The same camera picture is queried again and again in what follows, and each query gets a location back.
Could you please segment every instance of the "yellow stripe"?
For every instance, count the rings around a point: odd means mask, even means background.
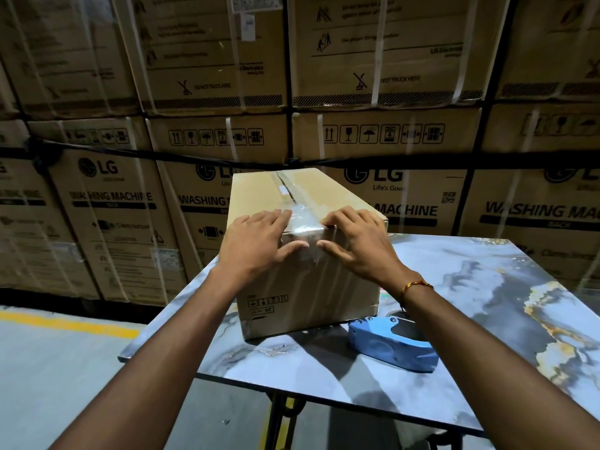
[[[286,406],[292,408],[294,406],[294,399],[288,398],[286,400]],[[263,427],[263,432],[260,435],[259,440],[259,450],[264,450],[266,444],[266,432],[269,428],[269,416],[271,415],[271,405],[269,405],[269,410],[266,414],[266,423]],[[290,450],[285,448],[286,439],[288,438],[288,429],[290,426],[290,419],[288,417],[283,417],[281,420],[281,427],[279,428],[279,436],[277,437],[277,444],[275,444],[276,450]]]
[[[72,332],[91,333],[93,335],[104,335],[115,338],[136,338],[140,331],[133,328],[120,327],[118,325],[107,325],[99,323],[79,322],[60,317],[44,317],[26,312],[0,311],[0,320],[36,327],[54,328],[56,330],[68,330]]]

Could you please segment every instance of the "forearm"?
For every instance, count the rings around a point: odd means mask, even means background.
[[[238,289],[215,267],[51,448],[162,449]]]
[[[399,298],[412,280],[399,275],[388,292]],[[597,448],[593,416],[431,288],[409,288],[403,304],[498,449]]]

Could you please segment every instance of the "person's right arm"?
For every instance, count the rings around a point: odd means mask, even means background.
[[[378,216],[344,207],[323,223],[340,228],[350,250],[325,240],[319,247],[402,303],[496,448],[600,448],[600,422],[501,340],[430,287],[411,286],[402,297],[407,284],[423,278],[398,259]]]

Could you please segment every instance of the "marble table top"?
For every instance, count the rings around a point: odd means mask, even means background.
[[[401,260],[600,419],[600,317],[510,241],[393,234]],[[120,354],[126,361],[181,308],[209,264]],[[386,293],[379,316],[399,310]],[[459,428],[483,435],[469,404],[440,361],[432,374],[405,371],[347,347],[347,325],[244,341],[236,303],[198,368],[198,377],[308,401]]]

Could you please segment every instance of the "person's left hand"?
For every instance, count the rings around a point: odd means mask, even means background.
[[[217,266],[248,284],[297,249],[308,247],[307,242],[296,240],[279,248],[291,217],[291,210],[275,210],[237,218],[227,228]]]

